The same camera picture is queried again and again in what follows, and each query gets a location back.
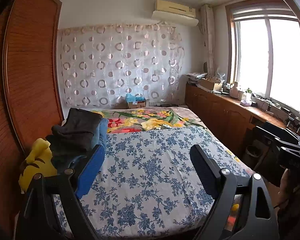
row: blue floral sheet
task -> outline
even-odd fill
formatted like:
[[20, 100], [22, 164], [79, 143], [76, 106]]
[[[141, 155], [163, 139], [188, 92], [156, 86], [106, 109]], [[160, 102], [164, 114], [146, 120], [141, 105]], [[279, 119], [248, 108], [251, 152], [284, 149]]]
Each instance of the blue floral sheet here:
[[[220, 168], [249, 176], [202, 127], [108, 134], [106, 158], [82, 206], [103, 238], [157, 238], [201, 226], [213, 204], [189, 152], [199, 144]], [[71, 230], [55, 196], [64, 232]]]

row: trash can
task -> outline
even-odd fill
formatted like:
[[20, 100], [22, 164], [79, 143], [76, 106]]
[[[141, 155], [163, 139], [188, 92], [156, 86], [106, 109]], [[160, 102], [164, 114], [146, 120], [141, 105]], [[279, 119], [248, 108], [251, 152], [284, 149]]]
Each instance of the trash can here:
[[242, 162], [247, 165], [249, 168], [254, 169], [257, 165], [259, 157], [261, 156], [261, 150], [257, 147], [249, 145], [242, 158]]

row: metal screw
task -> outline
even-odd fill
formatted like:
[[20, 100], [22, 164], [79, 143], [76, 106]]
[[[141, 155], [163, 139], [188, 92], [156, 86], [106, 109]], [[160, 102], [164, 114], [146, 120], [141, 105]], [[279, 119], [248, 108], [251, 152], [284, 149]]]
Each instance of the metal screw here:
[[253, 174], [253, 177], [257, 180], [261, 179], [261, 175], [259, 173]]
[[221, 170], [221, 173], [224, 174], [224, 175], [229, 175], [230, 171], [228, 169], [224, 168], [224, 169]]
[[69, 169], [65, 169], [65, 174], [70, 175], [72, 174], [73, 169], [69, 168]]
[[34, 179], [40, 179], [41, 178], [41, 173], [37, 173], [33, 176]]

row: air conditioner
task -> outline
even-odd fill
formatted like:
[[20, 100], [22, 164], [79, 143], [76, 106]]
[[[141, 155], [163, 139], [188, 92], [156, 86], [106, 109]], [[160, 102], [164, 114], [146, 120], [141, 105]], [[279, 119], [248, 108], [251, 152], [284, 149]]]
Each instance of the air conditioner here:
[[195, 18], [194, 8], [162, 0], [155, 2], [154, 12], [151, 18], [154, 20], [180, 23], [187, 26], [196, 26], [199, 22]]

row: yellow plush toy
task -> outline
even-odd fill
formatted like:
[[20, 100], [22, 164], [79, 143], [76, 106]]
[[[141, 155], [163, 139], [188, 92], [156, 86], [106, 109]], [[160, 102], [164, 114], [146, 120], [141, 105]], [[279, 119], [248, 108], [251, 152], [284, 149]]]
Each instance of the yellow plush toy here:
[[27, 191], [35, 174], [41, 173], [44, 177], [57, 174], [57, 170], [51, 163], [52, 152], [49, 146], [50, 143], [41, 138], [35, 140], [32, 144], [30, 154], [21, 165], [23, 172], [19, 178], [19, 185], [24, 192]]

